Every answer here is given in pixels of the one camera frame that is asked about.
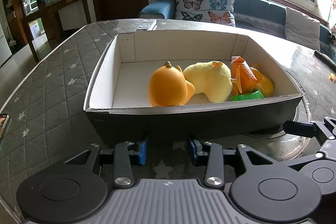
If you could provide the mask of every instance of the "yellow plush toy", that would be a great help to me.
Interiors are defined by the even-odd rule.
[[[187,81],[195,87],[195,94],[204,93],[210,102],[224,102],[232,91],[231,71],[222,62],[196,63],[183,71]]]

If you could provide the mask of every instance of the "plush toy ear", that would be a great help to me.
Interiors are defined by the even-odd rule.
[[[240,84],[240,66],[237,68],[236,79],[231,78],[231,83],[236,84],[240,93],[242,92],[242,86]]]
[[[220,62],[220,61],[218,61],[218,62],[217,62],[217,61],[213,61],[213,62],[212,62],[212,65],[213,65],[213,66],[216,66],[216,67],[221,67],[221,66],[223,66],[223,63]]]

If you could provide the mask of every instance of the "yellow toy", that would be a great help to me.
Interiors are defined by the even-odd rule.
[[[194,86],[184,79],[180,66],[170,62],[158,68],[148,84],[148,99],[151,106],[185,105],[194,95]]]
[[[255,68],[251,67],[251,71],[257,79],[255,89],[260,90],[264,97],[270,97],[274,90],[272,81]]]
[[[212,103],[224,102],[232,91],[230,69],[222,62],[196,63],[188,66],[183,74],[194,85],[195,94],[204,93]]]

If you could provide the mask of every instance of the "wooden table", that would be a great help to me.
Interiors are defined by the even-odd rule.
[[[48,39],[48,43],[51,49],[54,49],[57,45],[59,45],[62,42],[63,38],[62,36],[64,32],[58,11],[76,1],[79,0],[56,0],[55,2],[49,3],[47,5],[39,5],[39,9],[36,12],[27,15],[21,20],[23,31],[27,37],[29,47],[36,62],[39,62],[39,59],[33,45],[34,38],[31,33],[29,23],[34,20],[37,20],[38,18],[41,18],[45,34]],[[89,5],[87,3],[87,0],[81,0],[81,1],[83,3],[87,24],[90,24],[91,17],[89,12]]]

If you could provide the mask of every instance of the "smartphone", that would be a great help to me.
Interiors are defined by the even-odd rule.
[[[8,114],[0,114],[0,140],[8,119],[9,119]]]

